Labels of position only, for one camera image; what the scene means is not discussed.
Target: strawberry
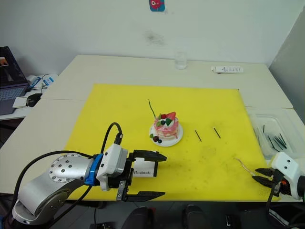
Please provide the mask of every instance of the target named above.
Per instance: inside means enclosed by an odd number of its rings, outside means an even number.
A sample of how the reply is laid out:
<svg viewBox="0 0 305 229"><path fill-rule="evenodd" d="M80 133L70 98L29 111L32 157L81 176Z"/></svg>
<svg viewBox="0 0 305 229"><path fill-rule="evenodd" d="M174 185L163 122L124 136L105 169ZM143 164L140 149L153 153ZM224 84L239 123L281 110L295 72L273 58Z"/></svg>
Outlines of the strawberry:
<svg viewBox="0 0 305 229"><path fill-rule="evenodd" d="M176 117L176 112L175 112L175 111L174 111L174 112L171 112L171 113L168 113L168 114L166 115L166 118L169 118L169 119L171 119L172 121L175 120L175 117Z"/></svg>

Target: yellow mat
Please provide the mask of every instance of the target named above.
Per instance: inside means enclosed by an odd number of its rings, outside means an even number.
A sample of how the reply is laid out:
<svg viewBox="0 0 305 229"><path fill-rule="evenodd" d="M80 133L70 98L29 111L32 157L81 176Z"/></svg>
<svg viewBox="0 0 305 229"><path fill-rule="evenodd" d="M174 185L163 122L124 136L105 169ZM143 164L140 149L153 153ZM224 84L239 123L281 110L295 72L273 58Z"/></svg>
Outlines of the yellow mat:
<svg viewBox="0 0 305 229"><path fill-rule="evenodd" d="M148 133L153 114L147 99L156 115L177 113L184 131L178 144L160 147L150 141ZM156 201L267 200L270 189L254 181L234 159L241 159L251 170L266 167L237 89L95 84L65 150L99 153L112 122L121 125L124 134L121 145L129 152L157 150L167 156L166 162L159 163L157 177L134 177L129 194L166 192ZM116 133L114 127L106 148L113 143ZM77 189L70 198L77 199L85 189ZM93 187L85 199L115 200L116 193L116 189L104 192L100 187Z"/></svg>

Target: plastic container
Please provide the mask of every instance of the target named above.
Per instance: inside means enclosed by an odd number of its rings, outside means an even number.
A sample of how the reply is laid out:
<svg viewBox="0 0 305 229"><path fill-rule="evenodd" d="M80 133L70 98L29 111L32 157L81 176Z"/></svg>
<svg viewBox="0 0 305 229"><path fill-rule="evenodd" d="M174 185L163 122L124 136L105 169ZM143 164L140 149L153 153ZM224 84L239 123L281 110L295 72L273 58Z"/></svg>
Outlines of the plastic container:
<svg viewBox="0 0 305 229"><path fill-rule="evenodd" d="M304 157L305 142L298 130L294 128L292 123L289 123L291 122L289 119L280 121L274 114L251 114L249 117L257 141L266 159L271 159L278 151L287 153L293 159ZM286 143L286 148L280 143L278 145L274 139L275 137L280 137L280 134Z"/></svg>

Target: black cable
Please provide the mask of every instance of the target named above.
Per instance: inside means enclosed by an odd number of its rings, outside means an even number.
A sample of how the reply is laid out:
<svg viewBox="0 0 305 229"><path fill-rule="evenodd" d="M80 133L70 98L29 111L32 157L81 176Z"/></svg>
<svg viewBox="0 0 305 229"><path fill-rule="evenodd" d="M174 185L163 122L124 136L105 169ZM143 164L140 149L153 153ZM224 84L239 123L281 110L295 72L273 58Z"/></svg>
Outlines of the black cable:
<svg viewBox="0 0 305 229"><path fill-rule="evenodd" d="M288 225L282 225L280 226L280 224L274 224L274 222L270 219L270 213L269 213L269 210L270 210L270 204L271 204L271 200L272 200L272 197L273 197L273 194L274 194L274 191L275 191L275 186L276 186L276 183L275 183L275 178L273 178L272 180L272 186L271 186L271 192L270 192L270 195L269 195L269 198L267 200L267 203L266 203L266 216L267 216L267 220L268 222L278 228L278 229L288 229L288 228L294 228L294 227L305 227L305 223L296 223L296 224L288 224ZM298 217L300 217L301 215L303 215L304 212L301 212L298 216L294 217L291 221L291 223L293 223Z"/></svg>
<svg viewBox="0 0 305 229"><path fill-rule="evenodd" d="M276 228L282 228L282 227L279 227L279 225L274 224L273 221L270 219L271 216L270 216L269 210L270 210L270 204L271 204L271 201L272 201L272 197L273 197L273 194L274 194L274 191L275 191L275 186L276 186L275 178L273 177L271 191L270 191L267 203L266 203L266 217L267 217L268 222L271 225L273 225Z"/></svg>
<svg viewBox="0 0 305 229"><path fill-rule="evenodd" d="M46 75L49 75L49 74L44 74L41 78L42 78L42 82L43 82L43 78L44 78L44 76L46 76ZM27 90L25 91L25 92L30 92L30 91L32 91L32 90L37 90L37 89L40 89L40 87L32 87L32 88L30 88L30 87L28 87L27 88Z"/></svg>
<svg viewBox="0 0 305 229"><path fill-rule="evenodd" d="M48 156L52 156L52 155L56 155L56 154L68 154L68 153L76 153L76 154L79 154L81 156L85 156L85 157L88 157L88 158L92 158L93 156L91 155L88 155L88 154L84 154L84 153L80 153L80 152L76 152L76 151L70 151L70 150L60 150L60 151L54 151L54 152L50 152L50 153L47 153L47 154L44 154L44 155L41 155L37 158L35 158L34 160L32 160L31 162L29 162L25 167L24 169L22 170L22 172L20 173L18 179L17 179L17 182L16 182L16 186L15 186L15 190L14 190L14 194L13 194L13 199L12 199L12 203L11 203L11 207L7 213L7 215L5 216L5 218L7 218L7 216L11 213L11 211L13 210L16 202L17 202L17 198L18 198L18 192L19 192L19 188L20 188L20 184L21 184L21 181L24 177L24 174L26 173L26 171L34 164L36 163L37 161L39 161L40 159L43 159L45 157L48 157Z"/></svg>
<svg viewBox="0 0 305 229"><path fill-rule="evenodd" d="M286 226L286 228L300 228L300 229L304 229L305 228L305 223L291 224L291 225Z"/></svg>
<svg viewBox="0 0 305 229"><path fill-rule="evenodd" d="M7 201L9 201L9 202L12 202L12 200L11 200L11 199L9 199L9 198L3 198L3 197L0 197L0 199L3 199L3 200L7 200Z"/></svg>
<svg viewBox="0 0 305 229"><path fill-rule="evenodd" d="M137 208L139 208L139 206L138 206L135 202L133 202L133 204L134 204L135 206L137 206Z"/></svg>
<svg viewBox="0 0 305 229"><path fill-rule="evenodd" d="M94 229L96 229L96 209L94 209Z"/></svg>
<svg viewBox="0 0 305 229"><path fill-rule="evenodd" d="M104 142L103 142L103 145L102 145L102 148L101 148L101 153L104 152L104 148L105 148L105 145L106 145L106 142L107 142L107 138L108 138L108 135L109 135L109 132L111 130L111 128L116 125L117 128L118 128L118 131L119 131L119 134L122 134L122 129L120 127L120 125L118 123L111 123L110 126L108 127L107 129L107 132L106 132L106 135L104 137ZM92 186L89 186L87 188L87 190L84 192L84 194L77 200L75 201L67 210L65 210L60 216L58 216L54 221L52 221L48 226L51 227L52 225L54 225L58 220L60 220L65 214L67 214L72 208L74 208L86 195L87 193L90 191L90 189L92 188ZM95 213L96 211L94 211L94 226L96 227L96 216L95 216Z"/></svg>
<svg viewBox="0 0 305 229"><path fill-rule="evenodd" d="M43 83L44 83L43 78L44 78L46 75L48 75L48 74L45 74L45 75L42 76L42 82L43 82Z"/></svg>
<svg viewBox="0 0 305 229"><path fill-rule="evenodd" d="M72 210L72 208L74 208L82 199L84 199L84 197L88 194L88 192L90 191L90 189L92 188L92 186L89 186L86 191L82 194L82 196L76 200L70 207L68 207L63 213L61 213L55 220L53 220L48 227L52 227L55 223L58 222L58 220L60 220L64 215L66 215L69 211Z"/></svg>
<svg viewBox="0 0 305 229"><path fill-rule="evenodd" d="M108 135L109 135L109 132L111 130L111 128L116 125L116 127L118 128L118 131L119 131L119 134L122 134L122 129L120 127L120 125L118 123L111 123L110 126L108 127L107 131L106 131L106 135L105 135L105 138L104 138L104 142L103 142L103 145L102 145L102 148L101 148L101 154L104 152L104 149L105 149L105 145L106 145L106 142L107 142L107 138L108 138Z"/></svg>
<svg viewBox="0 0 305 229"><path fill-rule="evenodd" d="M294 223L300 216L305 215L305 212L299 212L291 219L290 223Z"/></svg>
<svg viewBox="0 0 305 229"><path fill-rule="evenodd" d="M42 86L41 90L40 90L40 94L42 94L42 90L43 90L44 86Z"/></svg>
<svg viewBox="0 0 305 229"><path fill-rule="evenodd" d="M31 89L30 91L35 91L35 90L41 90L41 89L43 89L43 90L47 90L48 88L47 87L41 87L41 88L33 88L33 89Z"/></svg>
<svg viewBox="0 0 305 229"><path fill-rule="evenodd" d="M108 138L108 135L109 135L109 132L111 130L111 128L116 125L117 128L118 128L118 131L119 131L119 134L122 134L122 129L120 127L120 125L118 123L111 123L110 126L108 127L107 129L107 132L106 132L106 135L104 137L104 142L103 142L103 145L102 145L102 148L101 148L101 152L104 151L105 149L105 145L106 145L106 141L107 141L107 138ZM32 160L31 162L29 162L25 168L22 170L22 172L20 173L19 177L18 177L18 180L17 180L17 183L16 183L16 186L15 186L15 190L14 190L14 194L13 194L13 200L12 200L12 204L11 204L11 207L10 207L10 210L8 211L7 215L4 217L7 218L8 215L12 212L16 202L17 202L17 198L18 198L18 192L19 192L19 188L20 188L20 185L21 185L21 181L26 173L26 171L34 164L36 163L37 161L39 161L40 159L43 159L47 156L51 156L51 155L55 155L55 154L66 154L66 153L76 153L76 154L79 154L81 156L86 156L88 158L93 158L93 156L91 155L87 155L87 154L84 154L84 153L80 153L80 152L75 152L75 151L69 151L69 150L61 150L61 151L54 151L54 152L50 152L50 153L47 153L47 154L44 154L44 155L41 155L37 158L35 158L34 160ZM61 213L55 220L53 220L49 225L48 227L51 227L52 225L54 225L58 220L60 220L65 214L67 214L70 210L72 210L87 194L88 192L90 191L90 189L92 188L92 186L89 186L87 188L87 190L83 193L83 195L78 199L76 200L68 209L66 209L63 213Z"/></svg>

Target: black wire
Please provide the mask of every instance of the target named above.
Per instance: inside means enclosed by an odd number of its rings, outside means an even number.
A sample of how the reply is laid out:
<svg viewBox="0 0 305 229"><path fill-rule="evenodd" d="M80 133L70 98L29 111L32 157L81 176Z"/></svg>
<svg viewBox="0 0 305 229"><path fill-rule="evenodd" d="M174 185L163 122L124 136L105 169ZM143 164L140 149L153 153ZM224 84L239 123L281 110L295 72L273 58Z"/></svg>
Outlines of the black wire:
<svg viewBox="0 0 305 229"><path fill-rule="evenodd" d="M305 227L305 223L296 223L286 226L286 228L303 228Z"/></svg>
<svg viewBox="0 0 305 229"><path fill-rule="evenodd" d="M41 90L40 90L40 94L42 94L42 90L43 90L44 86L42 86Z"/></svg>
<svg viewBox="0 0 305 229"><path fill-rule="evenodd" d="M9 201L9 202L12 202L12 200L11 200L11 199L9 199L9 198L3 198L3 197L0 197L0 199L4 199L4 200L7 200L7 201Z"/></svg>
<svg viewBox="0 0 305 229"><path fill-rule="evenodd" d="M173 202L173 203L171 204L170 208L169 208L167 211L171 210L171 208L172 208L172 206L174 205L174 203L175 203L175 202Z"/></svg>
<svg viewBox="0 0 305 229"><path fill-rule="evenodd" d="M30 91L34 91L34 90L41 90L41 89L43 89L43 90L47 90L48 88L47 87L37 87L37 88L33 88L33 89L31 89Z"/></svg>
<svg viewBox="0 0 305 229"><path fill-rule="evenodd" d="M288 205L298 208L302 211L305 211L305 206L303 206L302 203L299 203L299 202L273 203L272 207L276 208L276 207L282 207L282 206L288 206Z"/></svg>
<svg viewBox="0 0 305 229"><path fill-rule="evenodd" d="M61 213L55 220L53 220L48 227L52 227L55 223L57 223L58 220L60 220L64 215L66 215L69 211L71 211L79 202L81 202L82 199L88 194L92 186L89 186L86 191L82 194L82 196L76 200L70 207L68 207L63 213Z"/></svg>
<svg viewBox="0 0 305 229"><path fill-rule="evenodd" d="M101 149L101 152L104 151L105 149L105 145L106 145L106 141L107 141L107 138L108 138L108 135L109 135L109 132L111 130L111 128L116 125L118 130L119 130L119 134L122 134L122 129L120 127L120 125L118 123L111 123L110 126L108 127L107 129L107 132L106 132L106 135L105 135L105 138L104 138L104 142L103 142L103 145L102 145L102 149ZM32 160L31 162L29 162L25 168L22 170L22 172L20 173L19 177L18 177L18 180L17 180L17 183L16 183L16 186L15 186L15 190L14 190L14 194L13 194L13 200L12 200L12 204L11 204L11 207L10 207L10 210L8 211L7 215L5 216L5 218L8 217L8 215L12 212L16 202L17 202L17 198L18 198L18 192L19 192L19 188L20 188L20 185L21 185L21 181L24 177L24 174L26 173L26 171L34 164L36 163L37 161L39 161L40 159L43 159L47 156L51 156L51 155L55 155L55 154L66 154L66 153L76 153L76 154L79 154L81 156L86 156L88 158L93 158L93 156L91 155L87 155L87 154L84 154L84 153L80 153L80 152L75 152L75 151L69 151L69 150L61 150L61 151L54 151L54 152L50 152L50 153L47 153L47 154L44 154L44 155L41 155L37 158L35 158L34 160ZM67 214L71 209L73 209L87 194L88 192L90 191L90 189L92 188L92 186L89 186L87 188L87 190L82 194L82 196L76 200L68 209L66 209L63 213L61 213L55 220L53 220L49 225L48 227L51 227L52 225L54 225L58 220L60 220L65 214Z"/></svg>
<svg viewBox="0 0 305 229"><path fill-rule="evenodd" d="M108 129L107 129L106 134L105 134L104 142L103 142L103 145L102 145L102 148L101 148L101 154L104 152L104 149L105 149L105 145L106 145L106 142L107 142L107 138L108 138L109 132L110 132L111 128L112 128L114 125L116 125L116 127L118 128L119 134L122 134L122 129L121 129L120 125L119 125L118 123L111 123L110 126L109 126Z"/></svg>
<svg viewBox="0 0 305 229"><path fill-rule="evenodd" d="M88 155L88 154L84 154L84 153L80 153L80 152L76 152L76 151L70 151L70 150L60 150L60 151L54 151L54 152L50 152L50 153L47 153L47 154L44 154L44 155L41 155L37 158L35 158L34 160L32 160L31 162L29 162L25 167L24 169L22 170L22 172L20 173L18 179L17 179L17 182L16 182L16 186L15 186L15 190L14 190L14 194L13 194L13 200L12 200L12 203L11 203L11 207L7 213L7 215L5 216L5 218L11 213L11 211L13 210L16 202L17 202L17 198L18 198L18 192L19 192L19 188L20 188L20 184L21 184L21 181L24 177L24 174L26 173L26 171L34 164L36 163L37 161L39 161L40 159L43 159L45 157L48 157L48 156L52 156L52 155L56 155L56 154L68 154L68 153L76 153L76 154L79 154L81 156L86 156L88 158L92 158L93 156L91 155Z"/></svg>
<svg viewBox="0 0 305 229"><path fill-rule="evenodd" d="M96 209L94 209L94 229L96 229Z"/></svg>
<svg viewBox="0 0 305 229"><path fill-rule="evenodd" d="M43 78L44 78L46 75L48 75L48 74L45 74L45 75L42 76L42 82L43 82ZM45 87L45 85L42 86L41 91L40 91L40 94L42 94L42 89L43 89L44 87Z"/></svg>
<svg viewBox="0 0 305 229"><path fill-rule="evenodd" d="M298 214L293 216L293 218L291 219L290 223L294 223L300 216L302 216L304 214L305 214L305 212L299 212Z"/></svg>
<svg viewBox="0 0 305 229"><path fill-rule="evenodd" d="M103 145L102 145L102 149L101 149L101 152L104 151L104 148L105 148L105 145L106 145L106 141L107 141L107 138L108 138L108 135L109 135L109 132L111 130L111 128L116 125L118 130L119 130L119 133L122 134L122 129L120 127L120 125L118 123L111 123L110 126L108 127L107 129L107 132L106 132L106 135L104 137L104 142L103 142ZM86 195L87 193L90 191L90 189L92 188L92 186L89 186L87 188L87 190L84 192L84 194L77 200L75 201L67 210L65 210L60 216L58 216L55 220L53 220L50 224L49 224L49 227L51 227L52 225L54 225L58 220L60 220L65 214L67 214L72 208L74 208Z"/></svg>
<svg viewBox="0 0 305 229"><path fill-rule="evenodd" d="M139 206L138 206L135 202L133 202L133 204L134 204L135 206L137 206L137 208L139 208Z"/></svg>
<svg viewBox="0 0 305 229"><path fill-rule="evenodd" d="M272 180L271 192L270 192L269 198L268 198L267 203L266 203L266 216L267 216L268 222L270 224L272 224L274 227L279 228L279 229L288 229L288 228L294 228L294 227L305 227L305 223L296 223L296 224L288 224L288 225L280 226L280 224L274 224L274 222L270 219L270 217L271 217L270 213L269 213L270 204L271 204L271 200L272 200L272 197L273 197L273 194L274 194L274 191L275 191L275 186L276 186L276 183L274 181L275 181L275 178L273 178L273 180Z"/></svg>

